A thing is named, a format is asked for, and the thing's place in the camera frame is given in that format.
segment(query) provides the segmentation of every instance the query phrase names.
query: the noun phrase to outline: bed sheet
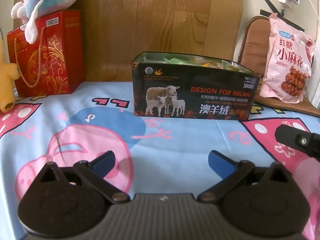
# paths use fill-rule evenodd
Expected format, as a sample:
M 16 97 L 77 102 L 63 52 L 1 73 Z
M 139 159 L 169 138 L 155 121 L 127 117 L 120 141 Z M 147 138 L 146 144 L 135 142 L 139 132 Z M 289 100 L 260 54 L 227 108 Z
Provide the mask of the bed sheet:
M 116 166 L 105 179 L 128 192 L 195 196 L 221 181 L 209 153 L 269 166 L 281 161 L 303 190 L 312 213 L 305 228 L 315 239 L 320 166 L 276 142 L 281 124 L 320 133 L 319 119 L 255 104 L 248 121 L 138 117 L 132 83 L 84 82 L 72 95 L 18 98 L 0 113 L 0 239 L 24 235 L 17 206 L 47 161 L 72 166 L 113 150 Z

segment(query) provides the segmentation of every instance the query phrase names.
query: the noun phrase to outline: snack package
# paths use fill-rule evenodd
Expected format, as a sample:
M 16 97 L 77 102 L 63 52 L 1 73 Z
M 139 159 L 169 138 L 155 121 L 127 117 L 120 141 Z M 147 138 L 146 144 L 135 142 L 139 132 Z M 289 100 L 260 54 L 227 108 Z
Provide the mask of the snack package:
M 315 43 L 304 32 L 279 19 L 276 13 L 269 20 L 269 51 L 260 96 L 297 104 L 303 100 L 306 81 L 311 76 Z
M 192 63 L 191 61 L 183 60 L 183 59 L 178 59 L 178 58 L 172 58 L 170 60 L 164 58 L 163 63 L 167 64 L 178 64 L 178 65 L 191 65 L 191 66 L 201 66 L 201 65 L 196 65 Z

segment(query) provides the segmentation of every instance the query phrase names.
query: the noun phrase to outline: pastel plush toy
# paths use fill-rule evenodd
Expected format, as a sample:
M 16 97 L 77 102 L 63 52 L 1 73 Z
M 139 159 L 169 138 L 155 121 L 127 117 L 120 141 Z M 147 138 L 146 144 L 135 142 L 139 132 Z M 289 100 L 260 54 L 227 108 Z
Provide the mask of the pastel plush toy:
M 76 0 L 23 0 L 16 3 L 11 11 L 12 19 L 22 19 L 26 41 L 30 44 L 36 42 L 38 30 L 35 20 L 38 17 L 50 14 L 54 11 L 69 8 Z
M 19 77 L 17 64 L 4 62 L 4 46 L 0 36 L 0 111 L 3 113 L 14 108 L 12 80 L 17 80 Z

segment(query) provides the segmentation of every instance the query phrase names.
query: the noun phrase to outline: sheep picture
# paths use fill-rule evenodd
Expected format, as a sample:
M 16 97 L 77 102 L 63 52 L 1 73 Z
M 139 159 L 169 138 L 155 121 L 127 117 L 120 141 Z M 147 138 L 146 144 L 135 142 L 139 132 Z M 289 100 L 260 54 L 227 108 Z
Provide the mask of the sheep picture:
M 153 100 L 153 99 L 149 100 L 147 102 L 146 115 L 148 115 L 148 112 L 150 112 L 150 114 L 153 114 L 152 108 L 157 107 L 158 108 L 158 117 L 160 117 L 160 113 L 161 113 L 162 108 L 164 107 L 166 98 L 167 98 L 167 96 L 165 96 L 165 97 L 158 96 L 158 100 Z
M 173 110 L 172 110 L 172 115 L 174 115 L 174 111 L 177 109 L 177 115 L 179 115 L 179 110 L 181 110 L 180 114 L 184 114 L 184 109 L 186 107 L 186 103 L 184 100 L 178 100 L 178 97 L 176 96 L 170 96 Z
M 179 87 L 175 86 L 167 86 L 165 88 L 162 87 L 151 87 L 147 90 L 146 93 L 146 102 L 149 100 L 158 100 L 158 96 L 166 97 L 166 96 L 177 96 L 177 89 Z M 164 104 L 164 114 L 169 114 L 169 106 L 172 105 L 171 98 L 167 97 Z

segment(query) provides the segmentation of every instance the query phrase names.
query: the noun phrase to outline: white cable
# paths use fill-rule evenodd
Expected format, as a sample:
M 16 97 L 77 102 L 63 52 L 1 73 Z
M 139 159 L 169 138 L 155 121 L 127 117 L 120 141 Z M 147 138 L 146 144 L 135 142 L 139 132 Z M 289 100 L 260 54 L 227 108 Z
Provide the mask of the white cable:
M 312 8 L 313 8 L 313 10 L 314 10 L 314 12 L 315 12 L 315 14 L 316 14 L 316 16 L 317 16 L 318 23 L 320 24 L 320 18 L 319 18 L 319 15 L 318 15 L 317 11 L 316 11 L 316 8 L 313 6 L 311 0 L 309 0 L 309 2 L 311 3 L 311 6 L 312 6 Z

